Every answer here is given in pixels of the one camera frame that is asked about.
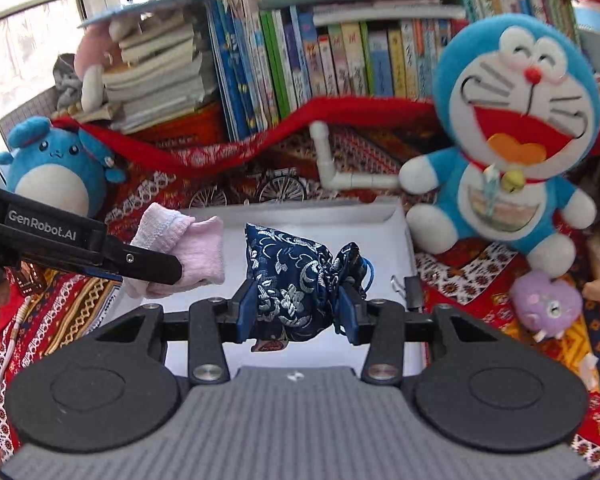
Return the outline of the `navy floral fabric pouch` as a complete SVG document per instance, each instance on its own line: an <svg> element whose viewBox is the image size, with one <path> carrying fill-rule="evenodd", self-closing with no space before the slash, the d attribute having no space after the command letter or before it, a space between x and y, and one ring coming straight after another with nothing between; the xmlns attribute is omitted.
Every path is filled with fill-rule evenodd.
<svg viewBox="0 0 600 480"><path fill-rule="evenodd" d="M315 240L269 226L245 225L247 278L258 286L258 315L250 338L253 352L284 350L337 324L338 289L351 283L362 298L375 278L358 244L333 254Z"/></svg>

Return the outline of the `black binder clip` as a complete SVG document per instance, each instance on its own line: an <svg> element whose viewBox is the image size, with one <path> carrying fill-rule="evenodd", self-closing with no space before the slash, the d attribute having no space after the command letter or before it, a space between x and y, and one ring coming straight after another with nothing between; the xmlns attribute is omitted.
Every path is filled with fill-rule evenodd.
<svg viewBox="0 0 600 480"><path fill-rule="evenodd" d="M417 275L404 276L404 278L397 278L393 275L390 283L393 290L404 300L405 310L422 313L425 309L425 299Z"/></svg>

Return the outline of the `blue round plush toy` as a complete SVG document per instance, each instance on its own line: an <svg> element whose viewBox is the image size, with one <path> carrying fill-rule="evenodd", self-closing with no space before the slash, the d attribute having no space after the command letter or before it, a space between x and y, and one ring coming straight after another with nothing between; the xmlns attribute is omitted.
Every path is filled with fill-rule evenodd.
<svg viewBox="0 0 600 480"><path fill-rule="evenodd" d="M108 188L125 181L114 152L82 128L59 128L34 116L12 128L0 153L6 188L29 200L95 217Z"/></svg>

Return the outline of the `white shallow cardboard box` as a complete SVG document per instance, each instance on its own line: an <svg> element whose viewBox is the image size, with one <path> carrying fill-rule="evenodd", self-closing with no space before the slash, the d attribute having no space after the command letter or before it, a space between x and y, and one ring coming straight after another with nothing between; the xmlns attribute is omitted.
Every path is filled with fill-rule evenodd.
<svg viewBox="0 0 600 480"><path fill-rule="evenodd" d="M201 223L222 223L224 269L219 285L156 299L166 313L188 312L204 299L230 300L245 287L238 341L223 346L231 373L243 366L285 367L299 378L310 367L359 373L367 344L354 346L343 325L353 321L339 294L350 285L364 299L400 301L393 284L415 275L405 214L397 198L267 203L191 209Z"/></svg>

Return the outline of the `miniature metal bicycle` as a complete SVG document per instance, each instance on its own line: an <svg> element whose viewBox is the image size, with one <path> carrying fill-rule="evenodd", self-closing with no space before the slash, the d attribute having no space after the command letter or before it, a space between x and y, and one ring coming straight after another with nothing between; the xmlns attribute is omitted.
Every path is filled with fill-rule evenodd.
<svg viewBox="0 0 600 480"><path fill-rule="evenodd" d="M267 202L302 202L310 194L306 179L297 170L259 170L253 174L230 174L198 188L190 208L224 207Z"/></svg>

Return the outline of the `white pvc pipe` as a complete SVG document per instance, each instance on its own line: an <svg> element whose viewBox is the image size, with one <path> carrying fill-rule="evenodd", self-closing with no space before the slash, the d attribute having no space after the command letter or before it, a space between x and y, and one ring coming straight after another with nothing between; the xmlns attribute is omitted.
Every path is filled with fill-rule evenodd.
<svg viewBox="0 0 600 480"><path fill-rule="evenodd" d="M398 162L351 128L312 122L318 180L324 190L394 192L400 188Z"/></svg>

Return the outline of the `patterned red tablecloth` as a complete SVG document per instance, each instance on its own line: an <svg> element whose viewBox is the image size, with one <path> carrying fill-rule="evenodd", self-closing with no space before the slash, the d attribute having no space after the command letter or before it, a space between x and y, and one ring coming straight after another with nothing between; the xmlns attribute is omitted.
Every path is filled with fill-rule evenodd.
<svg viewBox="0 0 600 480"><path fill-rule="evenodd" d="M310 182L317 179L308 125L321 119L329 128L347 127L394 158L407 160L442 148L446 136L428 101L400 98L318 98L303 105L280 125L251 140L191 148L154 144L110 133L107 141L131 159L128 176L109 194L102 218L120 240L130 240L151 203L175 209L188 205L198 188L252 168L292 168ZM427 306L454 304L521 341L530 336L514 315L510 286L523 276L526 260L478 238L462 240L437 257L417 256ZM44 292L24 299L16 284L0 312L0 393L23 367L85 335L102 322L116 284L103 278L80 278L45 270ZM542 353L576 370L587 356L597 361L590 406L573 449L600 466L600 303L587 301L580 318L559 340L540 344ZM0 402L0 411L4 408Z"/></svg>

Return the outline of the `pink plush toy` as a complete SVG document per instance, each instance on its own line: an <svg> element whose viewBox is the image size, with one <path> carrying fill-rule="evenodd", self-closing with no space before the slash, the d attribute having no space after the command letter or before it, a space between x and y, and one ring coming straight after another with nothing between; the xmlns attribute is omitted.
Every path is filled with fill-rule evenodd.
<svg viewBox="0 0 600 480"><path fill-rule="evenodd" d="M102 106L104 83L102 75L122 64L119 42L129 35L134 23L126 18L88 25L76 49L74 70L82 82L81 106L84 112L94 112Z"/></svg>

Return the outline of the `purple small plush toy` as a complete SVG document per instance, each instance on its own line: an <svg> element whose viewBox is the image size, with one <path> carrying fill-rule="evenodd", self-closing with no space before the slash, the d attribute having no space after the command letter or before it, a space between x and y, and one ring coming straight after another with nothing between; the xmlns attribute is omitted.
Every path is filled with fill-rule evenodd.
<svg viewBox="0 0 600 480"><path fill-rule="evenodd" d="M519 323L535 342L562 338L583 310L583 298L577 289L542 271L530 271L517 278L508 296Z"/></svg>

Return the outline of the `stack of lying books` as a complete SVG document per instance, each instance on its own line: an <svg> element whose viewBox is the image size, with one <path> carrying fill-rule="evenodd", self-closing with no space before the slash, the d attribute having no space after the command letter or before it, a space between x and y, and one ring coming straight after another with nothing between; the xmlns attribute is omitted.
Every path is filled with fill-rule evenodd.
<svg viewBox="0 0 600 480"><path fill-rule="evenodd" d="M104 98L79 122L109 122L132 133L193 113L218 98L204 0L148 0L110 9L82 24L126 18L134 28L119 42L122 64L102 75Z"/></svg>

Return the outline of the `row of upright books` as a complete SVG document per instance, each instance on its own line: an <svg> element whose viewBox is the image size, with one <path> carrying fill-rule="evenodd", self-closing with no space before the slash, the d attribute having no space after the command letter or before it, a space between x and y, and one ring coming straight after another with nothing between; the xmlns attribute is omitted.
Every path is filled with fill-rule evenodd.
<svg viewBox="0 0 600 480"><path fill-rule="evenodd" d="M467 24L518 13L577 39L571 0L211 0L228 133L277 126L317 96L428 99Z"/></svg>

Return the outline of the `Doraemon plush toy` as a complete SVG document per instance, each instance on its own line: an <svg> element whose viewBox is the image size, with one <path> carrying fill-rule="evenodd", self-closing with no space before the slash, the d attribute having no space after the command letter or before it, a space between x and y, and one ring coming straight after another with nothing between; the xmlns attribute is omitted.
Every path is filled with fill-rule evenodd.
<svg viewBox="0 0 600 480"><path fill-rule="evenodd" d="M414 243L439 255L478 236L551 278L565 274L576 246L559 226L584 230L596 217L566 177L600 132L600 90L580 49L524 14L472 23L441 55L434 107L452 145L399 174L408 194L436 194L407 211Z"/></svg>

